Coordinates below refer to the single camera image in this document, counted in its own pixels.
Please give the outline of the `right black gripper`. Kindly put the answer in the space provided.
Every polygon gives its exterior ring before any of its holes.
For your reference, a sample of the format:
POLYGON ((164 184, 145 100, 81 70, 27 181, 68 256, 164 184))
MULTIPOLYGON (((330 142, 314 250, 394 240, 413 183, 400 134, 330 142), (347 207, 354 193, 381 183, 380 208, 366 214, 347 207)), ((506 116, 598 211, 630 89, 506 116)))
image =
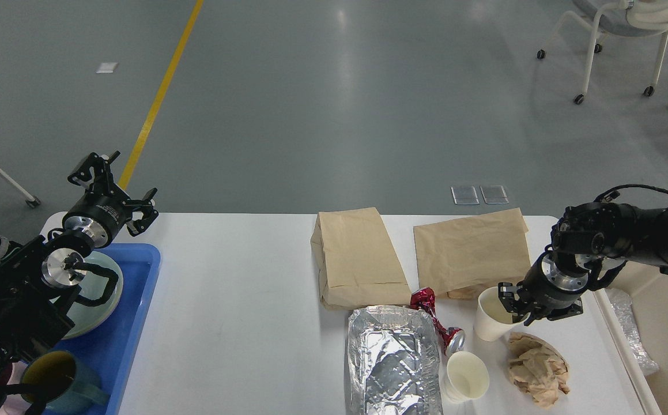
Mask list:
POLYGON ((575 263, 573 255, 542 253, 522 282, 497 284, 498 300, 513 323, 529 326, 536 315, 549 321, 583 313, 581 295, 587 291, 589 271, 575 263))

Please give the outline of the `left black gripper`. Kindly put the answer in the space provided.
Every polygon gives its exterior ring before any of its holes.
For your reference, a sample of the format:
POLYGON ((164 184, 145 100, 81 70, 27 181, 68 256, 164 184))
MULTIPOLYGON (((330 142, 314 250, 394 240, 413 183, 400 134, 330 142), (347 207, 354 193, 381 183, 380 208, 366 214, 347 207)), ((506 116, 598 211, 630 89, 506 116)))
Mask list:
POLYGON ((111 165, 119 155, 120 152, 109 156, 92 152, 68 175, 68 181, 83 187, 86 194, 67 211, 63 228, 86 234, 94 248, 112 243, 125 223, 130 236, 139 236, 159 216, 153 201, 157 187, 152 187, 142 199, 129 199, 115 183, 111 165))

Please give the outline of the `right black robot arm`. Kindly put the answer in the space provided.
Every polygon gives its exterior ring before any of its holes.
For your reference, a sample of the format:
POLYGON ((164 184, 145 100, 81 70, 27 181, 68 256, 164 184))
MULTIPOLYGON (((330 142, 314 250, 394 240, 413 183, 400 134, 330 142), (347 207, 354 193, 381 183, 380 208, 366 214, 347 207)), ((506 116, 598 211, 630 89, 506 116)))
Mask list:
MULTIPOLYGON (((668 275, 668 207, 619 204, 623 189, 612 187, 592 202, 566 207, 525 278, 498 284, 497 299, 513 322, 529 326, 581 315, 582 295, 610 286, 629 262, 668 275)), ((668 195, 660 187, 650 191, 668 195)))

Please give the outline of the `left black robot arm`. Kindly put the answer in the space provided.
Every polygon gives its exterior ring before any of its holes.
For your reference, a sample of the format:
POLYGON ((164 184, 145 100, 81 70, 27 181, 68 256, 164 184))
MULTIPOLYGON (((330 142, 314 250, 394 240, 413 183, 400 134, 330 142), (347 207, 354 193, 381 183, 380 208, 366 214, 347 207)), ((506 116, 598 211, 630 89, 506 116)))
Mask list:
MULTIPOLYGON (((121 229, 144 233, 159 216, 150 189, 141 199, 126 194, 114 181, 111 165, 119 152, 90 153, 68 181, 84 194, 65 214, 62 225, 24 245, 2 242, 0 253, 0 376, 17 361, 32 362, 73 328, 68 312, 74 304, 99 307, 118 286, 117 271, 89 263, 96 249, 109 246, 121 229)), ((12 394, 28 394, 28 414, 47 407, 46 389, 0 380, 0 407, 12 394)))

